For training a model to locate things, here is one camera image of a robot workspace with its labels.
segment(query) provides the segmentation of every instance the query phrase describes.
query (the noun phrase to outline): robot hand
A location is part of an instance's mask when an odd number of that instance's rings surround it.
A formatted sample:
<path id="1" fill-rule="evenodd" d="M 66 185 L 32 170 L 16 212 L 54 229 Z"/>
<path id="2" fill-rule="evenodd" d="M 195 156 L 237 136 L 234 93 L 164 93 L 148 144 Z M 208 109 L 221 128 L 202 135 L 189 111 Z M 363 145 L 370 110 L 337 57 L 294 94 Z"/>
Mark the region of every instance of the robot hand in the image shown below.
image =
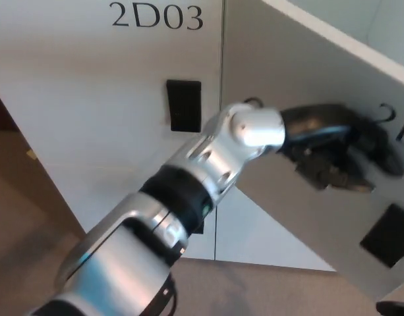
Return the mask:
<path id="1" fill-rule="evenodd" d="M 248 161 L 282 153 L 318 189 L 370 192 L 349 147 L 384 172 L 403 174 L 386 132 L 342 105 L 226 107 L 72 250 L 57 278 L 59 293 L 33 315 L 159 315 L 176 298 L 169 268 Z"/>
<path id="2" fill-rule="evenodd" d="M 403 164 L 388 142 L 388 134 L 375 122 L 343 105 L 313 105 L 281 112 L 287 137 L 282 152 L 296 171 L 317 189 L 328 186 L 371 192 L 350 154 L 357 149 L 390 176 L 402 176 Z"/>

